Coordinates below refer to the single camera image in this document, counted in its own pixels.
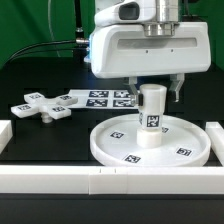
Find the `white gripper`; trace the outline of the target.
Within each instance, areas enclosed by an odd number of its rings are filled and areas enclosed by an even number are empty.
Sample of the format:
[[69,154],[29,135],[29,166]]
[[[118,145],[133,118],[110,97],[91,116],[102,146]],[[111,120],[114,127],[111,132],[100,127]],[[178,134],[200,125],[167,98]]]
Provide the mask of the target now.
[[127,77],[124,81],[130,89],[132,106],[139,101],[137,76],[173,74],[169,91],[172,101],[178,102],[184,73],[204,72],[211,64],[205,22],[182,22],[174,36],[158,37],[146,37],[140,24],[98,28],[90,48],[91,69],[96,77]]

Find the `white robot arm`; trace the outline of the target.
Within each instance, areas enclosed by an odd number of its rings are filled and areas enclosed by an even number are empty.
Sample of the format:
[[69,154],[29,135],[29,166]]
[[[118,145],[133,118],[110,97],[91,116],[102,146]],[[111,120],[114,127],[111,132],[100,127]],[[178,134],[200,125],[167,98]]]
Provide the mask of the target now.
[[91,70],[98,78],[168,75],[170,95],[179,100],[187,73],[211,65],[208,26],[182,22],[179,0],[123,0],[96,4],[89,37]]

